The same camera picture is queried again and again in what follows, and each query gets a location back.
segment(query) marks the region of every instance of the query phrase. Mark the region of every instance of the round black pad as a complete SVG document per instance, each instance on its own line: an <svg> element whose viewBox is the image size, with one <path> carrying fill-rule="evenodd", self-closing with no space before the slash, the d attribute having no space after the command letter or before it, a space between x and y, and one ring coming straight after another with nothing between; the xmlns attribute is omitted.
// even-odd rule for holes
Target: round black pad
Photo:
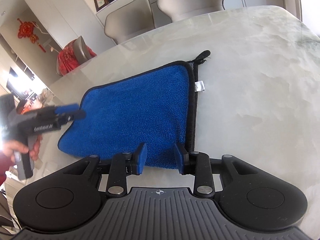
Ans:
<svg viewBox="0 0 320 240"><path fill-rule="evenodd" d="M223 189L219 205L238 225L258 232L297 225L307 210L305 195L295 186L270 176L239 175Z"/></svg>
<svg viewBox="0 0 320 240"><path fill-rule="evenodd" d="M37 195L36 201L44 208L56 209L68 206L73 201L73 197L72 191L66 188L54 187L41 191Z"/></svg>
<svg viewBox="0 0 320 240"><path fill-rule="evenodd" d="M95 180L90 183L98 162L99 158L82 159L22 188L13 200L21 225L53 233L90 221L101 207Z"/></svg>
<svg viewBox="0 0 320 240"><path fill-rule="evenodd" d="M268 187L252 189L247 194L248 201L260 208L276 208L284 201L284 196L280 191Z"/></svg>

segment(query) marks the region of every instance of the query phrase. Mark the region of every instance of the black towel edge trim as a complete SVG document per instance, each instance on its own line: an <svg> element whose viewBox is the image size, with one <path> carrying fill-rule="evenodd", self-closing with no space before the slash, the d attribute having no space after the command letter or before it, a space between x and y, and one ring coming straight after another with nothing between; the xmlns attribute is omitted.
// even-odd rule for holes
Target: black towel edge trim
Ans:
<svg viewBox="0 0 320 240"><path fill-rule="evenodd" d="M127 81L127 80L132 79L132 78L136 78L136 77L139 77L139 76L142 76L142 75L146 75L146 74L152 73L154 71L157 71L157 70L160 70L160 69L163 69L163 68L166 68L166 67L177 66L177 65L185 67L187 72L188 72L188 76L189 76L188 112L187 112L187 123L186 123L186 139L185 139L184 147L185 147L187 152L192 152L192 151L194 151L194 147L195 147L195 133L196 133L196 106L197 106L196 98L197 98L197 96L196 96L196 92L195 92L195 74L194 74L194 71L195 71L194 67L195 67L196 64L194 64L194 67L192 68L191 65L188 62L182 61L182 60L178 60L178 61L174 61L174 62L168 63L166 65L163 65L161 67L154 68L154 69L145 71L143 73L140 73L140 74L137 74L137 75L125 78L125 79L121 79L119 81L115 81L115 82L112 82L112 83L108 83L108 84L99 85L99 86L95 86L95 87L89 88L84 93L84 95L83 95L83 97L81 99L81 103L80 103L80 107L79 108L82 107L84 98L92 90L101 89L101 88L104 88L104 87L107 87L107 86L111 86L111 85L114 85L114 84L117 84L117 83L120 83L120 82L123 82L123 81ZM69 128L61 135L61 137L60 137L60 139L58 141L58 149L59 150L60 150L59 144L60 144L61 139L63 138L65 133L73 126L73 123L74 122L72 122L72 124L69 126Z"/></svg>

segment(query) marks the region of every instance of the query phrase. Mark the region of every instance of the white marble surface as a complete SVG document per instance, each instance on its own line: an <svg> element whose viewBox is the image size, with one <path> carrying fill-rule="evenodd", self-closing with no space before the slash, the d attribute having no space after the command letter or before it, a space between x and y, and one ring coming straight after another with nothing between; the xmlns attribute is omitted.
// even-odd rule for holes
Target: white marble surface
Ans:
<svg viewBox="0 0 320 240"><path fill-rule="evenodd" d="M320 39L280 7L214 12L176 22L115 46L50 88L65 104L89 88L175 60L199 67L195 150L232 154L299 187L308 198L301 229L320 237ZM41 149L54 163L63 153L58 135ZM73 159L64 157L68 165ZM147 167L128 185L192 187L192 177Z"/></svg>

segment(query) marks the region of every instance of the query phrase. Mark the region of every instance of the picture frame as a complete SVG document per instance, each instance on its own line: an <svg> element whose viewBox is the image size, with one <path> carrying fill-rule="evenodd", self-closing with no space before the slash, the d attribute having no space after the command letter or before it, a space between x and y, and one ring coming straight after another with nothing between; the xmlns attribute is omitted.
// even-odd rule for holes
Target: picture frame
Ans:
<svg viewBox="0 0 320 240"><path fill-rule="evenodd" d="M108 0L94 0L97 12L109 4Z"/></svg>

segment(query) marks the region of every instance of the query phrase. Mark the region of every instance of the towel tag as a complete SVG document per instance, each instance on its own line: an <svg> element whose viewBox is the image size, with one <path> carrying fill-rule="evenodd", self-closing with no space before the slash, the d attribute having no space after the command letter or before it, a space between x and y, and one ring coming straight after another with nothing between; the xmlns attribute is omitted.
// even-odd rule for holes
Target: towel tag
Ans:
<svg viewBox="0 0 320 240"><path fill-rule="evenodd" d="M205 91L203 81L201 80L201 81L195 82L195 92L203 92L203 91Z"/></svg>

